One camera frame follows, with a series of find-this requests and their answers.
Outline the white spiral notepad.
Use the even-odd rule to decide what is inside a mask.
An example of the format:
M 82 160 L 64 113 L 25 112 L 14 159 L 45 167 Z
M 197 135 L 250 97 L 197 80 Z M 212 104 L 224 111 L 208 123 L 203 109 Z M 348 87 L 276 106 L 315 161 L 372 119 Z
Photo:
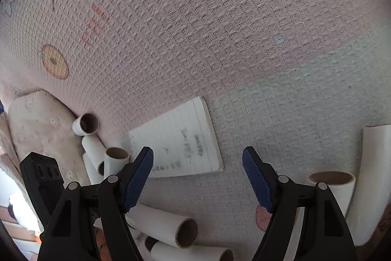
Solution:
M 224 169 L 205 100 L 195 97 L 130 130 L 122 148 L 134 160 L 145 146 L 154 153 L 151 178 L 171 178 Z

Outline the white cardboard tube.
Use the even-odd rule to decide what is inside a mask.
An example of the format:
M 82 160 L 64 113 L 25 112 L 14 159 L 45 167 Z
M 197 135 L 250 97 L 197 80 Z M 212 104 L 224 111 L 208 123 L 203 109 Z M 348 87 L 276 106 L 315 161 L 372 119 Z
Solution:
M 132 228 L 179 249 L 190 248 L 197 239 L 198 224 L 192 217 L 169 213 L 142 204 L 131 208 L 125 217 Z
M 119 173 L 129 163 L 129 158 L 129 153 L 122 148 L 107 148 L 104 155 L 104 178 Z
M 89 136 L 99 129 L 99 120 L 93 113 L 84 113 L 72 123 L 72 131 L 77 136 Z
M 347 213 L 355 246 L 366 244 L 390 198 L 390 125 L 366 126 L 360 170 Z
M 94 168 L 86 152 L 83 154 L 82 159 L 84 161 L 84 166 L 86 168 L 87 176 L 89 178 L 91 185 L 101 183 L 103 181 L 103 176 L 100 175 L 98 171 Z
M 228 248 L 197 246 L 179 249 L 163 242 L 157 242 L 151 249 L 153 260 L 167 261 L 220 261 L 234 260 L 233 251 Z
M 104 176 L 104 159 L 106 148 L 97 135 L 82 138 L 82 146 L 97 173 Z
M 343 171 L 321 171 L 307 176 L 305 185 L 314 186 L 318 182 L 326 183 L 329 186 L 342 211 L 342 214 L 346 216 L 355 188 L 355 176 Z M 297 208 L 296 220 L 284 260 L 293 260 L 295 258 L 302 230 L 303 217 L 304 208 Z

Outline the pink white waffle blanket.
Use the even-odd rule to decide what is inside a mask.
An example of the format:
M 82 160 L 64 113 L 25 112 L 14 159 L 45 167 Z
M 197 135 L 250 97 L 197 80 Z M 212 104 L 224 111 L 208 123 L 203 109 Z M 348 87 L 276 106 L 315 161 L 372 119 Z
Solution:
M 95 113 L 120 147 L 203 97 L 224 170 L 152 179 L 141 200 L 250 260 L 262 231 L 243 149 L 296 182 L 358 171 L 362 129 L 390 122 L 390 0 L 1 0 L 1 101 L 37 90 Z

